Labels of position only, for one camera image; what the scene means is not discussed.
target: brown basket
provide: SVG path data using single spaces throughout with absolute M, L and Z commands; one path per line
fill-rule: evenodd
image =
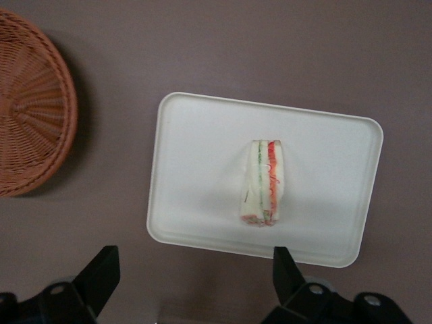
M 57 49 L 0 8 L 0 196 L 30 191 L 57 171 L 77 118 L 72 78 Z

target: basket rim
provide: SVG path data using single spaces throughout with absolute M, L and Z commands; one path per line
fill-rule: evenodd
M 57 141 L 55 151 L 47 157 L 47 160 L 50 160 L 49 164 L 42 170 L 42 172 L 36 174 L 33 178 L 29 178 L 28 182 L 25 184 L 9 189 L 0 188 L 0 196 L 16 196 L 31 191 L 43 184 L 64 162 L 76 134 L 78 123 L 78 102 L 70 71 L 68 70 L 60 52 L 42 32 L 42 30 L 18 14 L 3 8 L 0 8 L 0 20 L 3 20 L 5 23 L 13 23 L 15 26 L 18 25 L 20 28 L 25 30 L 26 33 L 35 36 L 37 42 L 47 52 L 41 53 L 41 51 L 36 51 L 49 62 L 49 65 L 53 68 L 53 71 L 59 80 L 64 101 L 63 108 L 65 111 L 63 122 L 64 132 L 61 133 L 60 138 Z

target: metal bolt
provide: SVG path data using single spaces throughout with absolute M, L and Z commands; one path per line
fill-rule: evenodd
M 64 286 L 55 286 L 53 289 L 51 289 L 50 293 L 51 295 L 60 294 L 65 290 Z
M 324 294 L 323 288 L 321 288 L 318 285 L 311 285 L 311 286 L 309 286 L 309 290 L 311 292 L 313 292 L 314 294 L 316 294 L 316 295 L 322 295 L 322 294 Z
M 372 295 L 365 296 L 364 300 L 366 300 L 368 302 L 368 304 L 372 305 L 372 306 L 380 306 L 381 305 L 381 301 L 377 297 L 372 296 Z

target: rectangular tray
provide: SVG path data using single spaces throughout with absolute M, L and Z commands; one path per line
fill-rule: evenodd
M 273 227 L 242 223 L 252 140 L 281 140 Z M 346 267 L 360 250 L 383 131 L 373 119 L 174 92 L 159 106 L 147 230 L 157 241 Z

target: wicker basket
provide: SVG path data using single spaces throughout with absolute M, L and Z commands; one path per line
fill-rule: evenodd
M 30 191 L 57 171 L 77 118 L 72 78 L 57 49 L 0 9 L 0 196 Z

